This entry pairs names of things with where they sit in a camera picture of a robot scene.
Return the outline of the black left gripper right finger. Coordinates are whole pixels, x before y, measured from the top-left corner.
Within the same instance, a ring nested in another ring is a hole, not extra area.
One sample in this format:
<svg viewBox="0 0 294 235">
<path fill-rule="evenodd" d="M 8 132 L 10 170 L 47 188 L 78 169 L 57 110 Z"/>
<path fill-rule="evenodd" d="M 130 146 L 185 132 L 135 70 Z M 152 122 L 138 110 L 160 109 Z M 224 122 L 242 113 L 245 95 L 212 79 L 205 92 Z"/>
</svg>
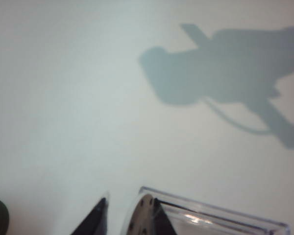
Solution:
<svg viewBox="0 0 294 235">
<path fill-rule="evenodd" d="M 161 202 L 155 198 L 152 212 L 152 234 L 153 235 L 177 235 Z"/>
</svg>

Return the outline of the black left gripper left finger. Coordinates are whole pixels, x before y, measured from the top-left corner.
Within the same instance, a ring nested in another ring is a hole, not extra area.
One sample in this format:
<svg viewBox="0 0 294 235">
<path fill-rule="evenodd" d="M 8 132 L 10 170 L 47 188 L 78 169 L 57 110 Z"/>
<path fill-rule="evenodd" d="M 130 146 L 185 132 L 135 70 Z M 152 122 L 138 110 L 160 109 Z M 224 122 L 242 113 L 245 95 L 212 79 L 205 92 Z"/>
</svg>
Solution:
<svg viewBox="0 0 294 235">
<path fill-rule="evenodd" d="M 106 235 L 110 193 L 106 191 L 71 235 Z"/>
</svg>

